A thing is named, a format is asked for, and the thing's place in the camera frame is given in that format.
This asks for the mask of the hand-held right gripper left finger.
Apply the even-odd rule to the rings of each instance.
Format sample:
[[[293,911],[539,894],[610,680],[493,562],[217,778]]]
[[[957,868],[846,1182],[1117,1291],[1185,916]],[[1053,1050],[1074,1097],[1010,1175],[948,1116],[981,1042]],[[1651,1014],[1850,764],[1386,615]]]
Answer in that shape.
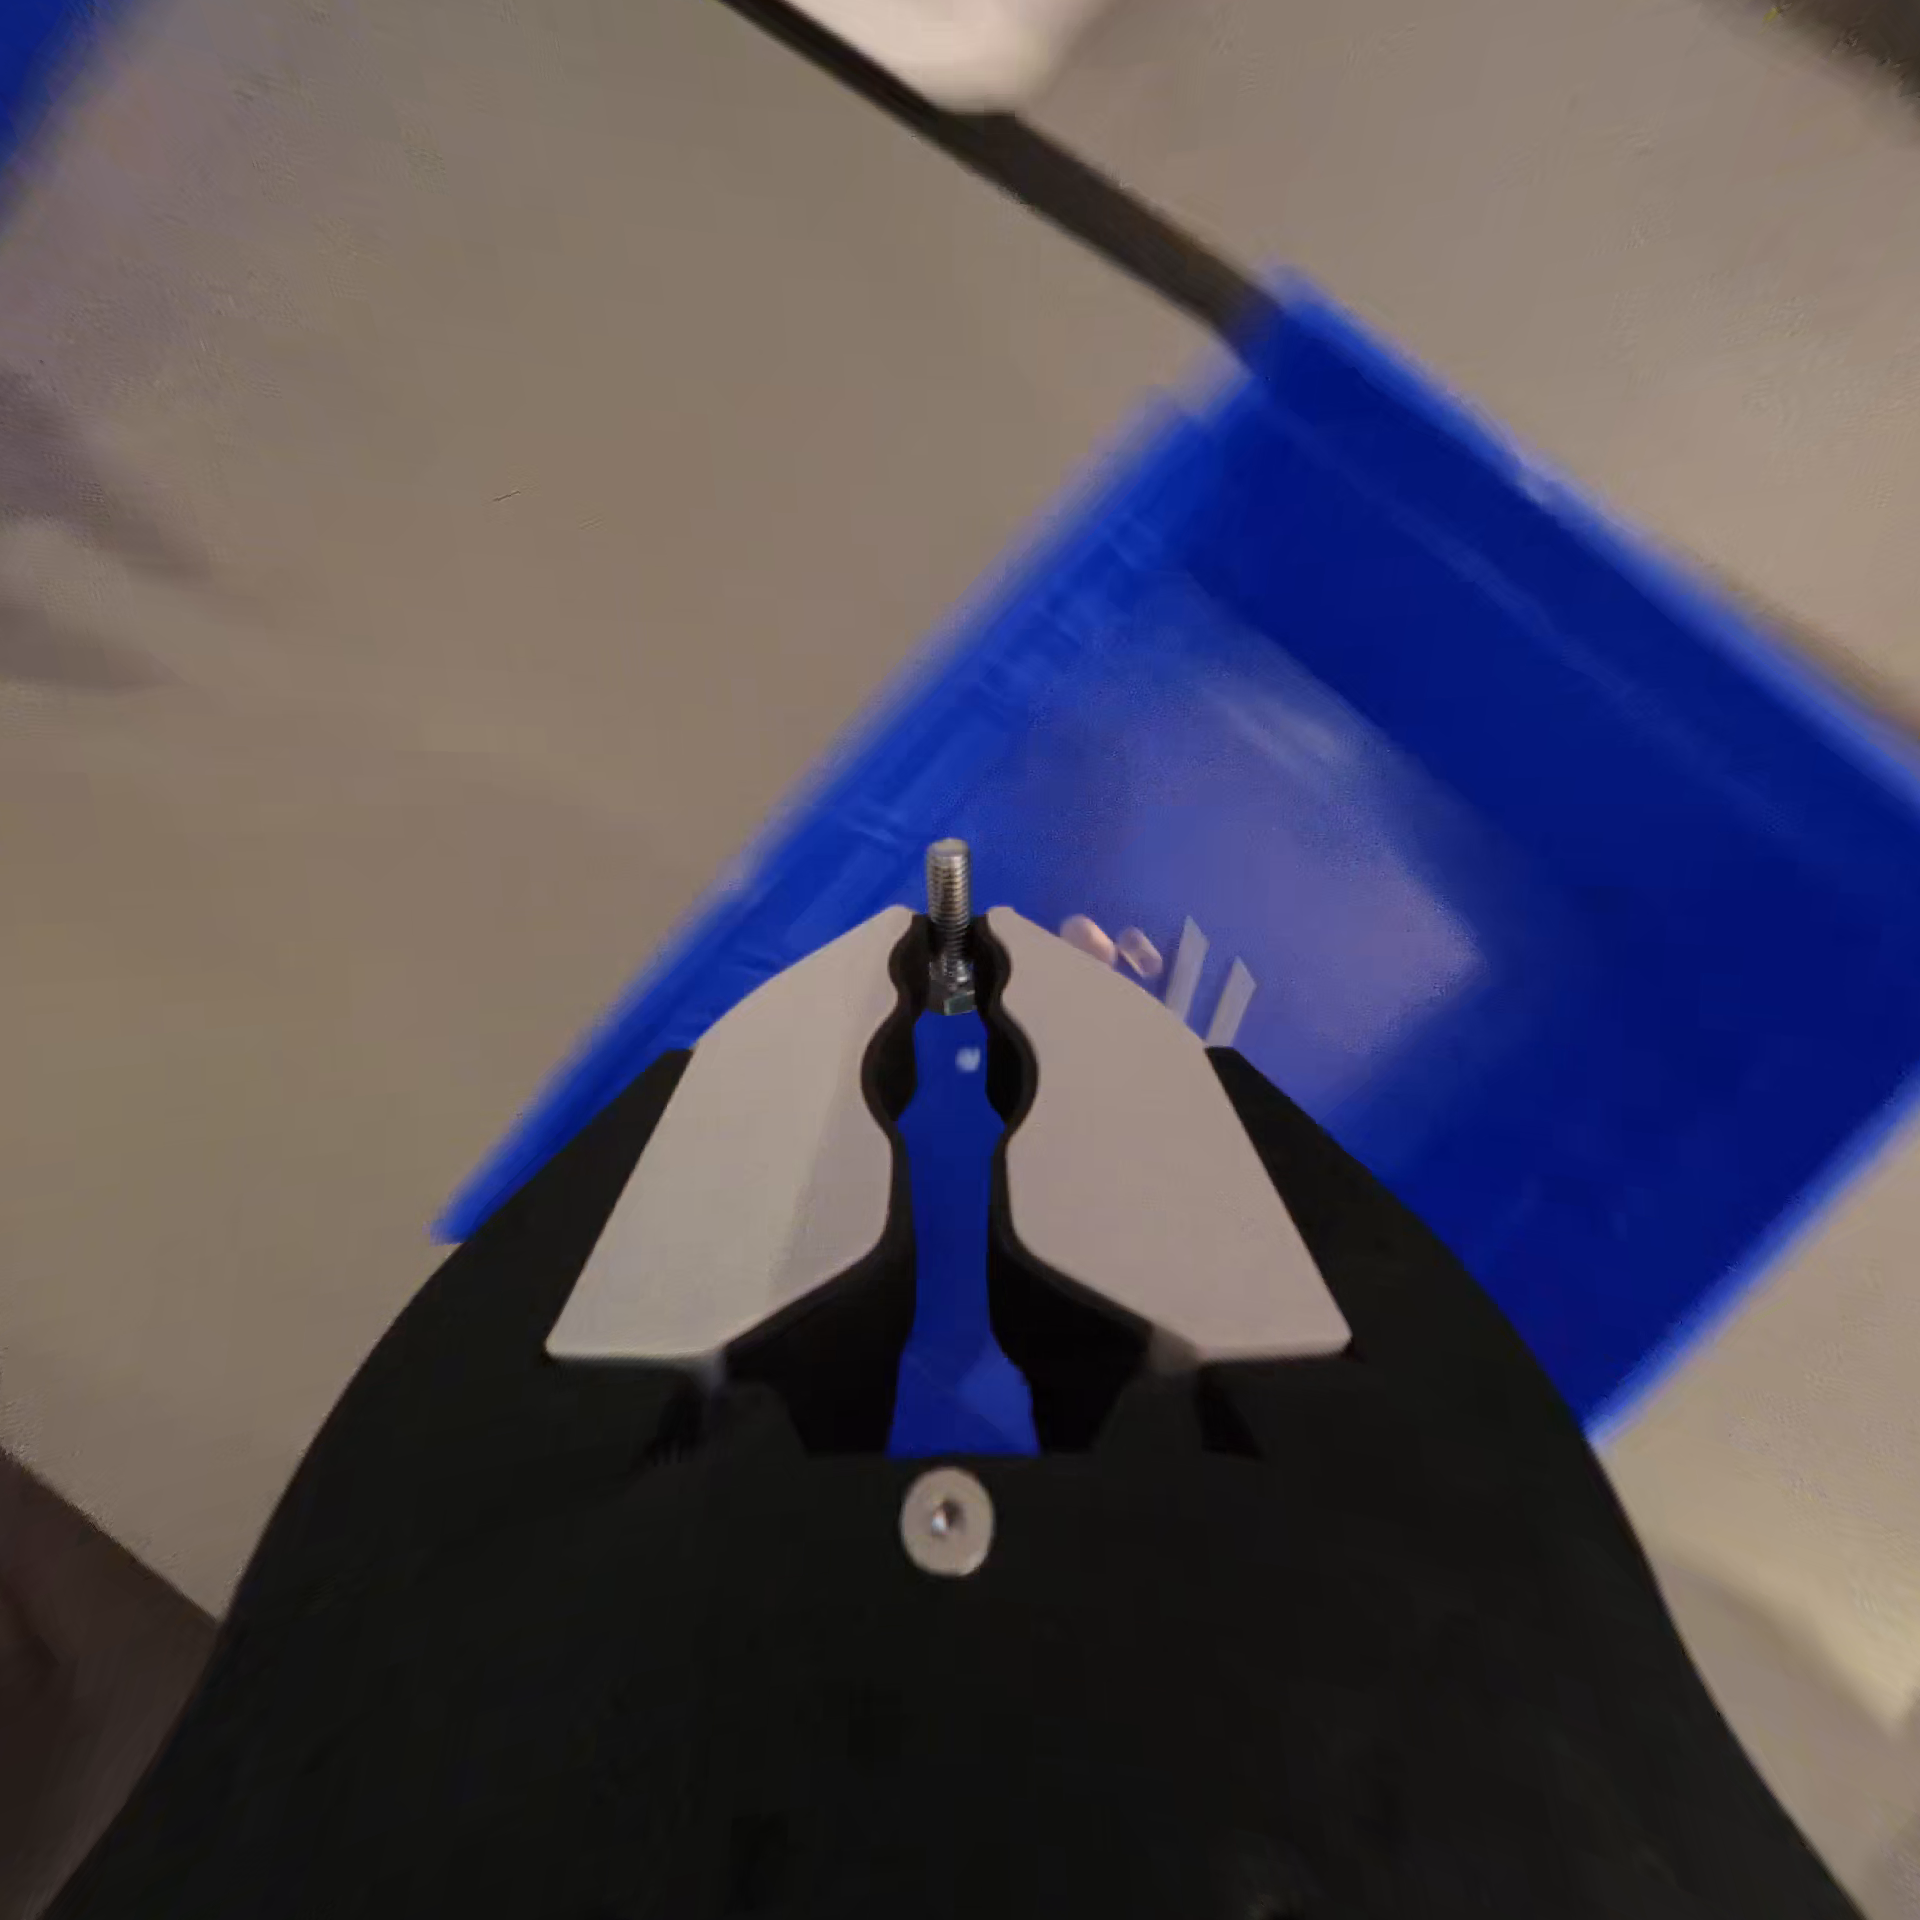
[[[886,905],[696,1046],[568,1306],[550,1361],[712,1363],[880,1248],[894,1146],[861,1068],[899,1008]]]

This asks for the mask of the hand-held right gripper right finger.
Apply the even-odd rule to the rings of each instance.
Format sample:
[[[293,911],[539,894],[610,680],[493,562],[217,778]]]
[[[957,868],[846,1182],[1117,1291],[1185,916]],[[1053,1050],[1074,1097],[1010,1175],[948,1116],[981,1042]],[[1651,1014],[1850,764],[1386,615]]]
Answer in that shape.
[[[1024,1046],[1014,1248],[1198,1361],[1342,1353],[1348,1322],[1189,1024],[1008,905],[986,930]]]

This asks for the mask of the white stand base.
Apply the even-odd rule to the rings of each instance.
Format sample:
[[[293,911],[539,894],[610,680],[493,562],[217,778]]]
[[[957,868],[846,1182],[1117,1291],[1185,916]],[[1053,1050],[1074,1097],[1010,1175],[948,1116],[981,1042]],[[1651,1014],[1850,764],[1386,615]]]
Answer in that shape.
[[[1114,3],[796,3],[809,23],[954,112],[1024,106]]]

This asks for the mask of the blue plastic bin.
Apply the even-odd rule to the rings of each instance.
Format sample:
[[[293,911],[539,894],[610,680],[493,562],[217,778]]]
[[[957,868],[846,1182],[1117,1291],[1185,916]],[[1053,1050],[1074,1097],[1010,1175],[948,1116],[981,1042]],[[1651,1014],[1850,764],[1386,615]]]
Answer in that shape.
[[[84,58],[99,4],[3,3],[3,164],[32,142]]]
[[[1622,1427],[1916,1108],[1916,747],[1300,280],[776,809],[480,1159],[974,847],[1234,959],[1234,1048]]]

